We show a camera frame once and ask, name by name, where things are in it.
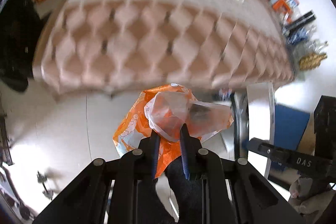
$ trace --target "clear plastic bag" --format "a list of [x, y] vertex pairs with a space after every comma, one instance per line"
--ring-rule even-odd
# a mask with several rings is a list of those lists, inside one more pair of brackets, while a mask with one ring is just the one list
[[228, 106], [190, 100], [180, 92], [158, 92], [144, 111], [150, 128], [171, 142], [179, 140], [184, 123], [193, 137], [215, 134], [232, 123]]

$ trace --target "clutter of items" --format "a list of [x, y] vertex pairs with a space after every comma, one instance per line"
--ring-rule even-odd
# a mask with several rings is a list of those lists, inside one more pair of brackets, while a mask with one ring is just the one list
[[318, 38], [316, 25], [313, 24], [316, 19], [314, 12], [311, 10], [301, 15], [299, 0], [268, 1], [282, 23], [294, 71], [297, 73], [319, 67], [321, 61], [327, 58], [324, 49], [328, 42]]

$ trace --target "yellow object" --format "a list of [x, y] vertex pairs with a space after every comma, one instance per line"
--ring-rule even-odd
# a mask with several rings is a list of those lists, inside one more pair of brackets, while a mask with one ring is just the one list
[[321, 61], [327, 58], [326, 53], [317, 54], [315, 52], [303, 56], [299, 61], [300, 70], [311, 70], [319, 67]]
[[[139, 98], [134, 103], [125, 118], [122, 120], [120, 126], [113, 135], [113, 142], [120, 156], [137, 148], [141, 139], [149, 137], [151, 135], [152, 129], [149, 127], [148, 119], [145, 116], [144, 108], [147, 103], [151, 99], [153, 99], [158, 92], [161, 91], [181, 92], [184, 93], [189, 100], [197, 101], [190, 89], [187, 89], [186, 87], [178, 84], [162, 85], [153, 89], [142, 91]], [[232, 124], [233, 118], [231, 113], [229, 115], [229, 118], [226, 117], [226, 120], [224, 122], [225, 123], [222, 129], [226, 129]], [[189, 127], [188, 125], [188, 128], [191, 134], [193, 127]], [[197, 138], [201, 142], [203, 142], [215, 134], [211, 133], [212, 132], [209, 132], [209, 134], [202, 135]], [[159, 177], [169, 165], [169, 163], [171, 163], [180, 155], [181, 150], [179, 141], [169, 142], [164, 138], [161, 138], [155, 177]]]

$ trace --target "orange package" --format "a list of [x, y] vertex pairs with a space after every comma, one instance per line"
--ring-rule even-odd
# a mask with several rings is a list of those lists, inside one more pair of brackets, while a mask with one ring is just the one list
[[[134, 103], [125, 118], [122, 120], [120, 126], [113, 135], [113, 142], [120, 156], [123, 156], [133, 149], [136, 149], [139, 146], [141, 139], [147, 138], [151, 135], [152, 129], [150, 128], [148, 119], [146, 118], [144, 108], [158, 92], [164, 91], [181, 92], [184, 93], [184, 95], [190, 101], [197, 101], [190, 89], [187, 89], [184, 86], [178, 84], [168, 84], [142, 91], [139, 98]], [[233, 122], [231, 112], [228, 111], [228, 114], [225, 115], [222, 120], [223, 121], [221, 121], [221, 123], [218, 123], [221, 128], [219, 128], [217, 131], [209, 132], [202, 136], [197, 136], [197, 138], [201, 142], [204, 142], [220, 130], [228, 128]], [[192, 128], [192, 124], [187, 122], [187, 125], [188, 128]], [[171, 163], [180, 155], [181, 151], [179, 141], [171, 142], [161, 138], [159, 158], [157, 162], [157, 172], [155, 177], [159, 177], [169, 165], [169, 163]]]

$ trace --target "gold object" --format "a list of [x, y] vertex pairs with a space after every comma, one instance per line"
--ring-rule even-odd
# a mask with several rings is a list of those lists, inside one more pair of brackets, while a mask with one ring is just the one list
[[319, 67], [321, 61], [327, 58], [326, 53], [317, 54], [315, 52], [303, 56], [300, 61], [300, 70], [311, 70]]

